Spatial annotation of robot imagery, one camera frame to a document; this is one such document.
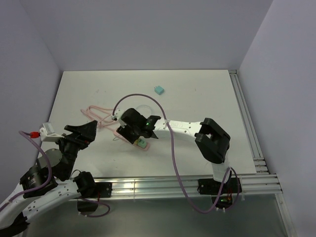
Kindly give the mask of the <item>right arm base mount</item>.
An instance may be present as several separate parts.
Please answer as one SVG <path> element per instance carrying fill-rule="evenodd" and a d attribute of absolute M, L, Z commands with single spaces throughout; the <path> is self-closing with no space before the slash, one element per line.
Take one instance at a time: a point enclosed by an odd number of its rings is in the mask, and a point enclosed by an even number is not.
<path fill-rule="evenodd" d="M 220 186 L 220 182 L 214 181 L 211 178 L 198 179 L 197 191 L 200 195 L 211 195 L 212 202 L 215 203 Z M 239 178 L 230 177 L 227 183 L 224 183 L 215 207 L 222 210 L 232 207 L 234 204 L 233 195 L 240 195 L 241 193 L 242 187 Z"/>

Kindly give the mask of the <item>teal charger plug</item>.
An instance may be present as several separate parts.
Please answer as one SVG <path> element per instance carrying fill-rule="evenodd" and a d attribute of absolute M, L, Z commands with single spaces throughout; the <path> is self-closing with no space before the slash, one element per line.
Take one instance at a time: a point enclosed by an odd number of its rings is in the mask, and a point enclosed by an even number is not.
<path fill-rule="evenodd" d="M 154 87 L 154 92 L 155 92 L 157 95 L 162 95 L 162 94 L 164 93 L 164 88 L 161 87 L 160 85 L 155 86 L 155 87 Z"/>

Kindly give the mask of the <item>green charger plug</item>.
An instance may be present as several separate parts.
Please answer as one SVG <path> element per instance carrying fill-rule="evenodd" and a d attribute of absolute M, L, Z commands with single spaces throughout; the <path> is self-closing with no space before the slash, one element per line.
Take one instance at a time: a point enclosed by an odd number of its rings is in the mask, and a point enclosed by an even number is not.
<path fill-rule="evenodd" d="M 145 140 L 139 138 L 139 139 L 138 139 L 138 144 L 137 144 L 137 146 L 140 147 L 141 149 L 145 149 L 146 146 L 147 146 L 147 143 L 146 143 Z"/>

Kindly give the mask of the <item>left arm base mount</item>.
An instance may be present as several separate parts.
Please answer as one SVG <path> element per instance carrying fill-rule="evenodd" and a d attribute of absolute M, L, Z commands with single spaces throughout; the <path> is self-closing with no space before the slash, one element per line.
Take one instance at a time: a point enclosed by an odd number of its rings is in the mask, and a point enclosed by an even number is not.
<path fill-rule="evenodd" d="M 87 197 L 76 198 L 79 215 L 85 218 L 100 218 L 108 215 L 111 208 L 101 199 L 111 197 L 112 186 L 111 182 L 97 182 L 92 194 Z M 102 214 L 96 214 L 95 212 L 99 207 L 105 207 L 106 211 Z"/>

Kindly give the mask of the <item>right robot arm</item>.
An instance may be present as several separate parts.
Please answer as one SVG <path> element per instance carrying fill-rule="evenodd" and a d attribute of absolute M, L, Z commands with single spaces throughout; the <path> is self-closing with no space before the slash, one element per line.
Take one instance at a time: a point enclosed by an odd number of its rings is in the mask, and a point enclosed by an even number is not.
<path fill-rule="evenodd" d="M 202 156 L 212 165 L 215 190 L 223 193 L 231 186 L 230 167 L 226 161 L 231 138 L 213 119 L 184 122 L 154 115 L 146 118 L 134 108 L 125 111 L 117 109 L 112 119 L 119 123 L 117 133 L 131 144 L 141 137 L 159 139 L 171 134 L 174 139 L 195 143 Z"/>

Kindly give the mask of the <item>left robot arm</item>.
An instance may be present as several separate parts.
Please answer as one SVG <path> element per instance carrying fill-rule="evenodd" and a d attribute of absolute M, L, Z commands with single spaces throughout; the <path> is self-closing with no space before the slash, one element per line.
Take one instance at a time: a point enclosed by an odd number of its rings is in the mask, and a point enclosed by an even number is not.
<path fill-rule="evenodd" d="M 96 183 L 90 172 L 81 171 L 75 178 L 71 175 L 78 152 L 95 140 L 97 125 L 95 120 L 80 126 L 66 125 L 69 134 L 59 135 L 46 122 L 39 131 L 19 132 L 42 156 L 0 205 L 2 237 L 24 232 L 33 219 L 70 199 L 95 194 Z"/>

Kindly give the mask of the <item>pink power strip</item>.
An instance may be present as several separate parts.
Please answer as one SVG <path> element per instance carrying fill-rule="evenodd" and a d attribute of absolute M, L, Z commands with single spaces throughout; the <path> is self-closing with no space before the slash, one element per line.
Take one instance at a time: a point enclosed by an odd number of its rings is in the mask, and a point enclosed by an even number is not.
<path fill-rule="evenodd" d="M 143 151 L 147 151 L 150 147 L 150 143 L 146 142 L 144 139 L 139 138 L 137 139 L 133 144 L 131 144 L 130 142 L 128 142 L 125 138 L 123 138 L 121 135 L 119 135 L 116 130 L 113 131 L 113 135 L 114 135 L 114 141 L 115 140 L 122 140 L 124 142 L 126 142 L 129 145 L 133 145 L 134 147 L 137 147 L 138 149 L 141 149 Z"/>

